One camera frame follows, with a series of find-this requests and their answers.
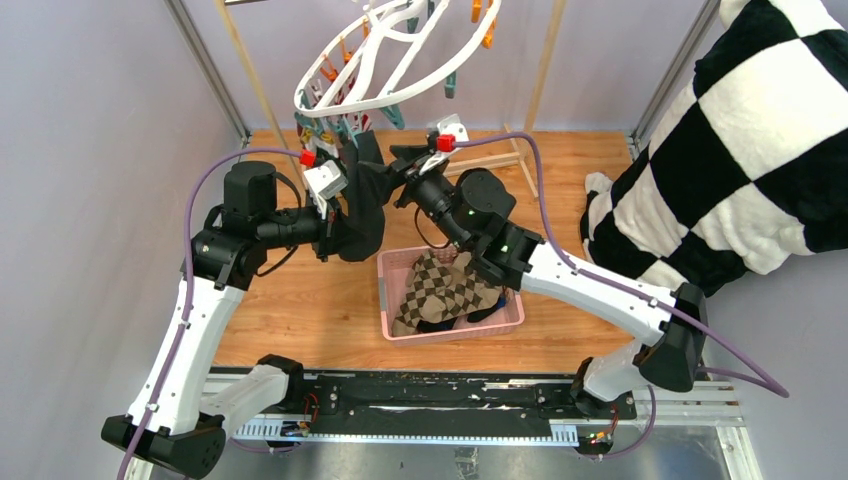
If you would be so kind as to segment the pink plastic basket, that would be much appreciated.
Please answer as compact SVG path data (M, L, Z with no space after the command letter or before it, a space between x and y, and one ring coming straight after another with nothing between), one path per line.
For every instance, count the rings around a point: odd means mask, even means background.
M511 333L524 323L520 294L494 287L453 247L378 255L382 333L396 346Z

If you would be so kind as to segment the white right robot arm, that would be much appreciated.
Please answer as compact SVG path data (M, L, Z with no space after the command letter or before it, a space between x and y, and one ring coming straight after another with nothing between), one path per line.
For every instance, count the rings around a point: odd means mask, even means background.
M487 169L468 170L451 183L440 167L397 159L389 184L401 191L396 207L419 207L458 250L470 253L483 280L576 306L632 335L626 346L581 363L570 390L577 413L596 417L643 386L693 389L705 343L705 297L697 287L651 286L572 258L551 238L510 221L516 199Z

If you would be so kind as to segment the argyle brown sock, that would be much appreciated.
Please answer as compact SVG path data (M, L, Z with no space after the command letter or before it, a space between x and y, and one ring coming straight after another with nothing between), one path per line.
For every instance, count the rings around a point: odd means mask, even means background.
M407 275L406 291L401 303L409 297L437 296L451 280L448 273L450 265L441 262L432 250L426 250L415 260Z
M493 307L504 293L502 287L494 286L478 276L470 262L469 252L458 254L448 268L451 280L437 294L451 310L449 318Z

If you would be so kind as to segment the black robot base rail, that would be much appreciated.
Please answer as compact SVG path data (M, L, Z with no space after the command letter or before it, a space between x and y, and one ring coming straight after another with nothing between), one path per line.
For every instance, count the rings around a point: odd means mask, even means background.
M299 399L272 405L234 433L285 443L578 447L637 417L632 394L589 415L569 374L308 370Z

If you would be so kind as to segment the plain black sock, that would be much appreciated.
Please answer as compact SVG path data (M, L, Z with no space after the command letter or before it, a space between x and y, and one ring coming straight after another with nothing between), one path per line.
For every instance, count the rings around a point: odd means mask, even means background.
M361 262L380 250L385 231L384 205L392 193L391 171L385 164L372 130L355 136L340 150L347 186L343 196L347 210L338 256L346 262Z

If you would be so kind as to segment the black blue sock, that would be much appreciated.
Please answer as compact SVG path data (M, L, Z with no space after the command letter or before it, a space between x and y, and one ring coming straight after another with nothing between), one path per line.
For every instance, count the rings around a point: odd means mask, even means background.
M451 318L441 322L420 321L416 326L416 331L420 334L438 333L453 330L457 322L456 318Z

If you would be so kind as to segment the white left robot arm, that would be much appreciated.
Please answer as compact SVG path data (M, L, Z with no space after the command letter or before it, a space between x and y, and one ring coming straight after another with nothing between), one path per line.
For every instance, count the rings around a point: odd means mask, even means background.
M128 456L190 479L206 477L227 441L263 410L298 411L306 400L303 366L269 354L247 375L205 397L222 335L252 281L268 273L270 250L311 244L320 258L336 219L331 202L347 184L332 161L307 168L305 194L281 209L287 178L263 161L244 161L224 178L223 200L190 233L175 310L148 379L124 415L106 419L101 436Z

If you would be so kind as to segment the white round sock hanger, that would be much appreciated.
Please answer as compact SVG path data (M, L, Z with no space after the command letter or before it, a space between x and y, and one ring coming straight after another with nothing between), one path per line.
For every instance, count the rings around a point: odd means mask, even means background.
M492 46L501 1L473 1L472 30L453 52L414 77L414 64L438 41L451 1L367 1L361 15L330 40L293 93L297 114L310 119L391 110L445 82L481 49Z

